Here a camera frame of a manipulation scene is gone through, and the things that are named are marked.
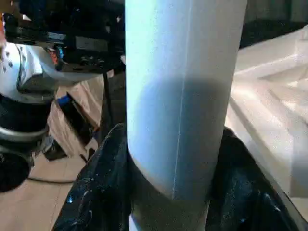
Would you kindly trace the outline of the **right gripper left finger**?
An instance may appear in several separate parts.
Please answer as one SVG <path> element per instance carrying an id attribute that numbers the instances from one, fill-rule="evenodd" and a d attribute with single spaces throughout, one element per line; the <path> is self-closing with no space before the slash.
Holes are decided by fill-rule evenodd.
<path id="1" fill-rule="evenodd" d="M 54 231 L 127 231 L 130 214 L 126 126 L 119 123 L 80 171 Z"/>

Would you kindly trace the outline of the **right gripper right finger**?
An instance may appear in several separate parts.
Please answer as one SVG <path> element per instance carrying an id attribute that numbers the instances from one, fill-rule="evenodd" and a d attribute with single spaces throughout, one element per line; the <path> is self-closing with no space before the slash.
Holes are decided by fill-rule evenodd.
<path id="1" fill-rule="evenodd" d="M 208 211 L 210 231 L 302 231 L 304 218 L 260 169 L 244 143 L 223 131 Z"/>

